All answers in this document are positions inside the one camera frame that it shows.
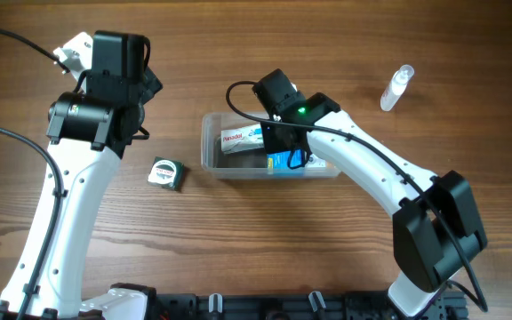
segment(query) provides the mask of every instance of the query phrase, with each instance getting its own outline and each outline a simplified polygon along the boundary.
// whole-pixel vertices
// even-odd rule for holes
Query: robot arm
[[[423,311],[460,269],[460,256],[465,254],[471,260],[487,245],[471,188],[458,173],[452,171],[438,177],[397,156],[361,130],[324,94],[316,93],[306,100],[279,69],[258,83],[241,82],[228,89],[229,106],[246,116],[229,99],[230,89],[238,84],[253,84],[252,90],[270,119],[283,122],[281,125],[268,120],[262,122],[274,130],[264,137],[265,145],[268,139],[268,143],[276,146],[283,143],[285,150],[300,147],[331,162],[366,190],[390,216],[395,259],[402,271],[390,286],[388,296],[403,315],[416,316]],[[447,226],[430,220],[427,214],[432,206],[430,201],[444,216]],[[452,230],[452,236],[446,232],[447,228]],[[454,249],[454,241],[461,250]]]
[[[98,31],[93,39],[81,33],[54,51],[76,80],[83,80],[83,72],[87,76],[80,83],[85,93],[65,92],[49,111],[47,150],[60,168],[66,195],[27,315],[76,318],[85,309],[81,304],[84,260],[101,199],[125,147],[137,131],[144,132],[143,105],[162,88],[144,65],[144,45],[148,47],[144,36]],[[1,294],[1,311],[19,312],[23,303],[51,218],[53,182],[47,167],[27,243]],[[136,291],[116,293],[116,304],[127,300],[126,307],[142,305],[144,299],[147,296]],[[144,317],[145,308],[131,311]],[[117,314],[127,318],[124,312]]]
[[[330,112],[316,125],[335,130],[342,129],[358,138],[365,140],[388,156],[394,163],[404,166],[408,172],[426,191],[432,186],[430,178],[436,174],[409,163],[361,130],[345,111]],[[418,193],[409,185],[404,184],[403,178],[396,174],[387,163],[374,155],[366,147],[345,141],[344,137],[335,136],[328,132],[312,131],[308,133],[308,144],[316,156],[326,160],[341,169],[356,184],[369,193],[392,218],[401,208],[400,201],[404,198],[414,200]],[[424,292],[418,288],[404,273],[390,286],[388,297],[395,306],[406,316],[416,316],[438,293]]]

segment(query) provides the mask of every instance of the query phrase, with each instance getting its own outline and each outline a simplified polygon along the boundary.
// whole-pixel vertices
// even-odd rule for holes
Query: wood grain
[[[471,317],[512,319],[512,2],[65,3],[0,5],[0,28],[48,49],[81,30],[147,35],[150,67],[164,83],[147,105],[152,139],[126,150],[102,202],[83,296],[115,282],[260,294],[379,290],[394,281],[390,219],[349,178],[224,181],[203,171],[203,115],[228,111],[229,84],[281,68],[399,155],[466,176],[490,241],[473,264],[491,311],[472,308]],[[380,95],[404,63],[416,76],[384,113]],[[48,143],[48,107],[72,87],[50,61],[0,36],[1,126]],[[233,100],[261,109],[248,90]],[[180,193],[146,184],[155,156],[190,169]],[[43,174],[38,155],[0,136],[0,292]]]

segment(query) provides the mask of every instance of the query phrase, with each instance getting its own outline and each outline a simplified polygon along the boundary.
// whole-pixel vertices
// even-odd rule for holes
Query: clear plastic container
[[[267,118],[265,112],[250,113]],[[292,179],[333,178],[340,170],[327,163],[321,168],[274,169],[268,168],[264,148],[225,155],[220,148],[220,132],[256,124],[234,112],[216,112],[203,117],[201,164],[217,179]]]

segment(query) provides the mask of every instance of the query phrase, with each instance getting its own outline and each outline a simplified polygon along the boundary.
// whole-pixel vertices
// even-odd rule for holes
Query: spray bottle
[[[387,86],[387,90],[382,93],[380,97],[380,107],[384,111],[390,111],[395,103],[398,101],[400,96],[406,90],[408,81],[414,76],[414,68],[409,65],[403,65],[400,70],[395,72],[390,80],[390,84]]]

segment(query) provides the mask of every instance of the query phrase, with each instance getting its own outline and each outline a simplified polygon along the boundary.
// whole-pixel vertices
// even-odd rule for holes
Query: white spray nozzle
[[[410,65],[403,65],[396,73],[395,81],[399,84],[408,84],[412,76],[414,76],[414,68]]]

